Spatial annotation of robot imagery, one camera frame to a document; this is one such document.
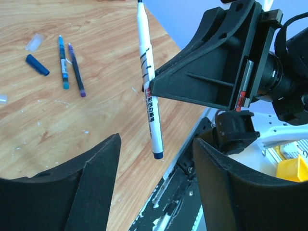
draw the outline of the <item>white marker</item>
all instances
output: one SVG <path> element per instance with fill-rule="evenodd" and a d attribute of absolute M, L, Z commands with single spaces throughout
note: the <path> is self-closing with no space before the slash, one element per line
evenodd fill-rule
<path fill-rule="evenodd" d="M 150 93 L 150 81 L 155 78 L 153 52 L 150 41 L 148 17 L 142 0 L 137 4 L 137 22 L 139 33 L 139 52 L 143 79 L 145 102 L 148 112 L 152 152 L 155 159 L 162 159 L 164 152 L 162 130 L 160 126 L 158 98 Z"/>

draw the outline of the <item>wooden table top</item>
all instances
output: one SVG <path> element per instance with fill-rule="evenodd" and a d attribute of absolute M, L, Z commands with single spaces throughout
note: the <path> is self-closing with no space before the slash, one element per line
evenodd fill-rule
<path fill-rule="evenodd" d="M 0 177 L 32 177 L 120 133 L 122 147 L 107 230 L 126 231 L 147 201 L 203 111 L 160 99 L 165 145 L 154 160 L 141 92 L 137 1 L 3 0 L 0 3 Z M 178 47 L 148 13 L 156 68 Z M 26 44 L 45 39 L 33 55 L 45 77 L 25 63 Z M 62 88 L 58 37 L 75 48 L 87 92 L 79 96 L 68 64 Z"/>

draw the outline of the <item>pen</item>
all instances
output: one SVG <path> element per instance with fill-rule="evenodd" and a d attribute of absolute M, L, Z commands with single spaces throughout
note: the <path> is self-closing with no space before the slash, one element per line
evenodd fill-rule
<path fill-rule="evenodd" d="M 139 52 L 145 102 L 148 113 L 152 152 L 155 159 L 163 158 L 164 145 L 159 118 L 158 98 L 150 93 L 150 81 L 155 78 L 153 52 L 150 41 L 148 17 L 142 0 L 137 3 L 137 23 L 139 33 Z"/>
<path fill-rule="evenodd" d="M 66 68 L 66 59 L 65 59 L 65 50 L 64 50 L 64 42 L 63 42 L 61 35 L 59 35 L 59 52 L 60 52 L 60 62 L 61 62 L 61 70 L 62 70 L 63 88 L 69 89 L 68 73 L 67 73 L 67 68 Z"/>
<path fill-rule="evenodd" d="M 68 44 L 68 51 L 69 51 L 69 53 L 71 55 L 71 58 L 72 58 L 72 65 L 73 65 L 73 69 L 74 69 L 74 72 L 75 72 L 75 76 L 76 76 L 76 80 L 77 80 L 80 96 L 81 97 L 86 97 L 86 92 L 85 92 L 85 88 L 83 86 L 82 79 L 81 79 L 81 76 L 80 76 L 80 72 L 79 72 L 79 68 L 78 68 L 78 63 L 77 63 L 77 60 L 76 60 L 76 56 L 74 54 L 74 49 L 73 49 L 72 44 L 70 44 L 70 43 Z"/>

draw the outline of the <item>purple marker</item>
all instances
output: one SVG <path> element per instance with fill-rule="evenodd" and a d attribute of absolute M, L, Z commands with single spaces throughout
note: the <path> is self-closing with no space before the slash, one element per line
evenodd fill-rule
<path fill-rule="evenodd" d="M 72 44 L 70 44 L 70 43 L 68 44 L 68 51 L 69 51 L 71 58 L 72 58 L 73 69 L 74 69 L 74 72 L 75 72 L 78 88 L 79 88 L 79 91 L 80 91 L 80 96 L 86 97 L 86 91 L 85 91 L 85 88 L 83 87 L 83 83 L 82 83 L 82 79 L 81 79 L 81 76 L 80 76 L 80 73 L 79 73 L 79 68 L 78 68 L 76 56 L 74 54 L 74 49 L 72 47 Z"/>

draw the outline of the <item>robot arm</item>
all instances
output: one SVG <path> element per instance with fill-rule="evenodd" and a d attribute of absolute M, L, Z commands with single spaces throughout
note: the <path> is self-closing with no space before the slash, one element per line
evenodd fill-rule
<path fill-rule="evenodd" d="M 308 13 L 282 26 L 281 10 L 264 12 L 254 0 L 206 11 L 190 43 L 156 70 L 152 95 L 226 111 L 203 137 L 225 154 L 239 153 L 260 136 L 254 114 L 241 111 L 257 100 L 271 102 L 280 121 L 308 124 L 308 28 L 286 41 L 287 26 L 304 17 Z"/>

